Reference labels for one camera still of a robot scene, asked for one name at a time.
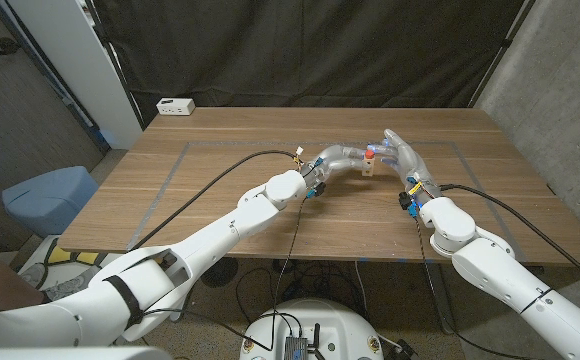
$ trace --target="robotic arm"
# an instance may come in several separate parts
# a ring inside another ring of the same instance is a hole
[[[391,130],[385,137],[383,144],[368,148],[386,155],[381,161],[397,171],[423,223],[435,229],[432,248],[451,258],[465,280],[521,315],[561,356],[580,359],[580,309],[519,264],[505,240],[476,226],[442,197],[423,160],[405,141]]]
[[[0,312],[0,347],[107,346],[120,335],[140,338],[168,316],[160,309],[181,308],[206,270],[241,239],[267,228],[289,201],[306,193],[318,196],[335,171],[364,169],[363,152],[329,147],[301,172],[289,170],[249,190],[235,210],[187,239],[119,257],[86,290],[50,304]]]

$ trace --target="black curtain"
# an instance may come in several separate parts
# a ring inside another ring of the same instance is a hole
[[[465,107],[523,0],[95,1],[149,122],[197,106]]]

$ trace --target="electrical outlet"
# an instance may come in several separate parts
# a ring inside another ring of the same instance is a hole
[[[192,99],[163,98],[157,103],[161,115],[190,115],[194,108]]]

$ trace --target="blue chair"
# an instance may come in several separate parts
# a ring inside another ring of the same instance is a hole
[[[3,190],[8,215],[42,238],[70,225],[99,186],[83,166],[39,175]]]

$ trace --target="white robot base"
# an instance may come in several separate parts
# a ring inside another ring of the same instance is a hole
[[[290,337],[290,328],[277,315],[275,317],[274,347],[267,351],[244,340],[239,349],[241,360],[273,359],[383,359],[381,343],[377,332],[363,317],[349,308],[325,299],[305,298],[284,302],[277,306],[279,313],[288,313],[296,317],[303,327],[302,338],[306,350],[286,353],[286,337]],[[263,315],[272,314],[272,310]],[[292,327],[294,338],[298,338],[299,325],[293,318],[286,316]],[[246,335],[258,342],[268,345],[272,339],[272,316],[261,317],[246,330]]]

